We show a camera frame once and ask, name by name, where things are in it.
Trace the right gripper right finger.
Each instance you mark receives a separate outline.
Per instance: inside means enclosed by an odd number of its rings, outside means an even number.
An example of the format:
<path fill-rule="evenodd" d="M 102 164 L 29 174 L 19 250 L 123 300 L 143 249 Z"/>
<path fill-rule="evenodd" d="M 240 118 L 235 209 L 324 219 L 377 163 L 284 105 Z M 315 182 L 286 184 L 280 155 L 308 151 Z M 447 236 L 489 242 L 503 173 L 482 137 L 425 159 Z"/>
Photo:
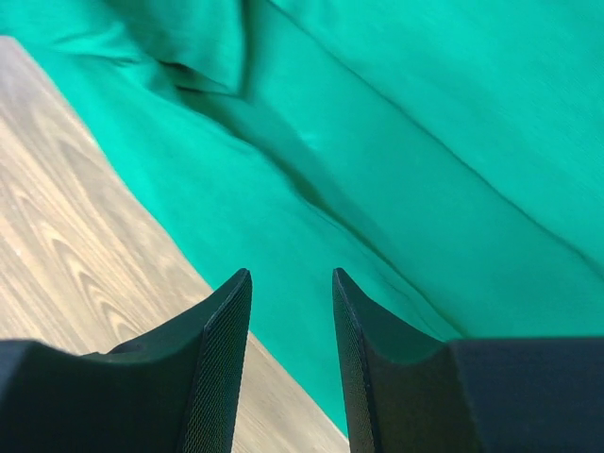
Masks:
<path fill-rule="evenodd" d="M 353 452 L 479 452 L 444 343 L 372 300 L 342 268 L 333 315 Z"/>

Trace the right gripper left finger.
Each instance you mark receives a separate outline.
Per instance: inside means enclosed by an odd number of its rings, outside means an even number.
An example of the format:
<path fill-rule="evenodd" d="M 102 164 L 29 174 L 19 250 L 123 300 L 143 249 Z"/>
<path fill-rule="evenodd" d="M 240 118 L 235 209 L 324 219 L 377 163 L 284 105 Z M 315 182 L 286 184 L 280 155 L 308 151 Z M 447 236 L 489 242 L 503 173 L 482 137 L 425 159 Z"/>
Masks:
<path fill-rule="evenodd" d="M 107 353 L 1 343 L 5 452 L 228 452 L 252 301 L 249 271 Z"/>

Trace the green t shirt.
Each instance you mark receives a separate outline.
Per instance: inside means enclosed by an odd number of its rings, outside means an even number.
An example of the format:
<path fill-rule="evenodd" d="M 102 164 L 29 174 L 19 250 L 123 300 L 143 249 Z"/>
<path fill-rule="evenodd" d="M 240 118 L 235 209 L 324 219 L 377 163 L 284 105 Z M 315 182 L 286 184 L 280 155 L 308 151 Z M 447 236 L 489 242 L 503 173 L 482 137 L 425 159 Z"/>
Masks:
<path fill-rule="evenodd" d="M 341 267 L 439 340 L 603 332 L 599 1 L 5 1 L 116 172 L 345 428 Z"/>

